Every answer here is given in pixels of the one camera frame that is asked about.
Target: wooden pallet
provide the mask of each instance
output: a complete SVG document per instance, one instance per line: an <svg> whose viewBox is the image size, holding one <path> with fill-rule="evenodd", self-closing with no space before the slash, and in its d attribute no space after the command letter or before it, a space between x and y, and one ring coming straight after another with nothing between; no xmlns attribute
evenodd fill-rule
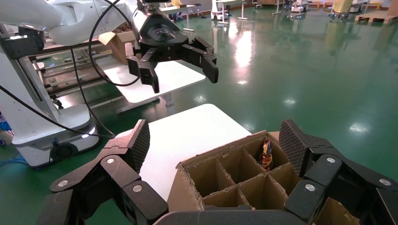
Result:
<svg viewBox="0 0 398 225"><path fill-rule="evenodd" d="M383 21L383 23L390 23L398 20L398 15L387 15L387 11L374 11L371 13L360 14L355 17L355 21L369 20L371 22Z"/></svg>

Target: green floor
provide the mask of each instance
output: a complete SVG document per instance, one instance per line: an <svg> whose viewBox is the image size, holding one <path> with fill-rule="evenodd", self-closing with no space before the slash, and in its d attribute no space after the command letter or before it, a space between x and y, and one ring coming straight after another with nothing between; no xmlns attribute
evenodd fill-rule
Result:
<svg viewBox="0 0 398 225"><path fill-rule="evenodd" d="M398 23L359 25L350 18L335 24L322 11L308 12L302 20L271 12L248 8L249 20L239 21L240 12L234 11L229 27L191 19L195 35L215 47L220 78L217 84L205 81L174 92L176 110L214 104L252 133L277 131L282 120L294 119L346 157L398 180ZM93 104L119 95L108 85L86 93ZM82 102L78 95L66 99L72 105ZM117 115L123 104L96 109L115 133L138 119L166 116L163 102ZM51 182L93 159L105 142L39 172L20 164L0 167L0 224L35 224ZM12 147L0 148L0 160L14 154ZM87 224L127 220L107 202Z"/></svg>

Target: white tabletop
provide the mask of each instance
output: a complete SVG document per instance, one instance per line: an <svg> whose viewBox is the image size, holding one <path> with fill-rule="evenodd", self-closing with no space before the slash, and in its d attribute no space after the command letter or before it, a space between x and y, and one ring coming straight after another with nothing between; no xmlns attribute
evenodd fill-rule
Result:
<svg viewBox="0 0 398 225"><path fill-rule="evenodd" d="M219 3L225 3L225 5L231 5L231 4L235 4L235 3L242 3L244 0L218 0L215 2L219 2Z"/></svg>
<svg viewBox="0 0 398 225"><path fill-rule="evenodd" d="M173 14L173 13L179 13L179 12L187 11L189 8L192 8L192 7L196 7L196 6L187 5L186 7L180 7L180 8L178 8L177 6L169 6L169 7L161 8L161 11L165 12L167 14Z"/></svg>
<svg viewBox="0 0 398 225"><path fill-rule="evenodd" d="M149 130L151 145L139 175L164 200L168 199L179 162L251 135L211 104L149 123Z"/></svg>
<svg viewBox="0 0 398 225"><path fill-rule="evenodd" d="M108 56L95 62L114 83L130 83L136 79L136 76L129 73L129 67L117 61L113 56ZM117 86L117 88L128 102L138 104L199 83L205 79L204 75L175 61L158 63L155 72L159 79L159 93L154 93L151 85L144 85L140 80L133 85L127 87Z"/></svg>

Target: mesh fingertip pad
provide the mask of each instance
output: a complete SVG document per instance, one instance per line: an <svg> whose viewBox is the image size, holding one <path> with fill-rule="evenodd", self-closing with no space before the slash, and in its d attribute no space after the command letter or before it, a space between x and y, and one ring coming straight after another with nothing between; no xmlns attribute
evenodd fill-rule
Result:
<svg viewBox="0 0 398 225"><path fill-rule="evenodd" d="M279 144L297 175L300 174L307 145L300 139L300 128L293 120L284 120L279 132Z"/></svg>
<svg viewBox="0 0 398 225"><path fill-rule="evenodd" d="M128 148L131 149L134 157L134 170L139 173L149 150L151 135L149 124L146 120L139 120Z"/></svg>

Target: white robotic arm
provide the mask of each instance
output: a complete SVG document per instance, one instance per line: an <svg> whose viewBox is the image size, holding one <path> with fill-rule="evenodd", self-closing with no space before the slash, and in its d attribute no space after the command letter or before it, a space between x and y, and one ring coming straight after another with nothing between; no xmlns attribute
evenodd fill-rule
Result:
<svg viewBox="0 0 398 225"><path fill-rule="evenodd" d="M47 31L57 44L76 45L89 38L108 6L104 0L0 0L0 23ZM137 0L120 0L116 6L131 21ZM112 8L94 35L112 31L123 22L123 16Z"/></svg>

